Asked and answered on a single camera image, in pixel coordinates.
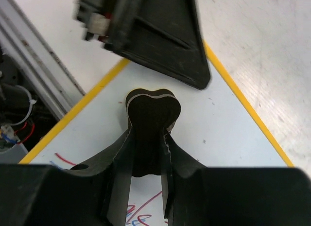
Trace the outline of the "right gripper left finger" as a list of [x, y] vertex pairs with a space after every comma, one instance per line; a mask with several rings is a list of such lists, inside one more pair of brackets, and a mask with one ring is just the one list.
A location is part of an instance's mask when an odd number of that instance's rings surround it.
[[1, 164], [1, 225], [125, 225], [134, 145], [134, 132], [128, 129], [112, 145], [69, 170]]

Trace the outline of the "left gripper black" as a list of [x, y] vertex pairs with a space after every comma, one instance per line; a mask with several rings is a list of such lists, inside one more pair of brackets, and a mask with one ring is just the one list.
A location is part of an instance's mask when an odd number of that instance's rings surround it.
[[195, 0], [78, 0], [76, 19], [135, 63], [200, 90], [211, 79]]

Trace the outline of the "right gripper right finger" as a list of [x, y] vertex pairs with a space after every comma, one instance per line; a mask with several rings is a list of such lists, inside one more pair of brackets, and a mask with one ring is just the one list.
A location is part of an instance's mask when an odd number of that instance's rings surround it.
[[311, 181], [298, 168], [206, 167], [163, 130], [163, 208], [171, 226], [308, 226]]

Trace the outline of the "yellow framed whiteboard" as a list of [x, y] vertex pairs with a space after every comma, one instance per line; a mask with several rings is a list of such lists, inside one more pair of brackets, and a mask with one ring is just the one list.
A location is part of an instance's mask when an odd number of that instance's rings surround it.
[[112, 144], [127, 128], [125, 97], [135, 88], [167, 88], [182, 111], [176, 143], [206, 166], [292, 166], [272, 133], [208, 45], [212, 74], [199, 91], [122, 59], [22, 160], [71, 168]]

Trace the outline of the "black bone-shaped eraser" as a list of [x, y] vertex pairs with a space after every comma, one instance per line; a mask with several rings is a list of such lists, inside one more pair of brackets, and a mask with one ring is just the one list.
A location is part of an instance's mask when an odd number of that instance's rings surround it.
[[161, 175], [160, 136], [171, 132], [181, 112], [175, 95], [167, 89], [134, 89], [125, 101], [128, 128], [135, 134], [133, 177]]

